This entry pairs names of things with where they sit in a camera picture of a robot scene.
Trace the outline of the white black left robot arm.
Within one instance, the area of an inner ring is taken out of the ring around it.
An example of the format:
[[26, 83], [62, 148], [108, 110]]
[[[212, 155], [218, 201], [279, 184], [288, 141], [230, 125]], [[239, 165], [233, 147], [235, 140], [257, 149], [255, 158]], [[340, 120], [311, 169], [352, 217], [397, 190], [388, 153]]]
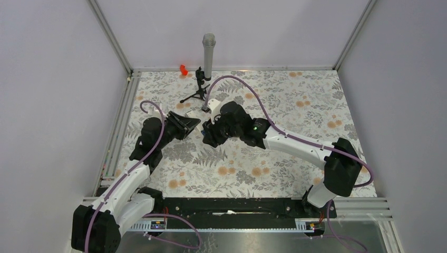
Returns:
[[79, 205], [73, 214], [71, 247], [82, 252], [116, 252], [121, 238], [145, 214], [156, 217], [163, 212], [162, 200], [155, 192], [139, 192], [162, 159], [162, 149], [171, 141], [185, 139], [200, 123], [170, 111], [156, 113], [143, 122], [141, 134], [129, 156], [128, 166], [91, 204]]

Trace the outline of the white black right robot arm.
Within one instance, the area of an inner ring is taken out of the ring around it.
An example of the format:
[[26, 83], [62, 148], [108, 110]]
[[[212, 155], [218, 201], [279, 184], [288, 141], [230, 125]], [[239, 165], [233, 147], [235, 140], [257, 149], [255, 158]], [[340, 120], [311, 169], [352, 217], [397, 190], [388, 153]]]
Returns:
[[321, 183], [311, 187], [302, 203], [304, 214], [315, 217], [337, 196], [349, 197], [362, 169], [353, 145], [344, 138], [320, 141], [276, 127], [268, 119], [252, 118], [234, 101], [207, 102], [211, 116], [202, 125], [203, 142], [214, 148], [230, 138], [250, 147], [293, 155], [324, 171]]

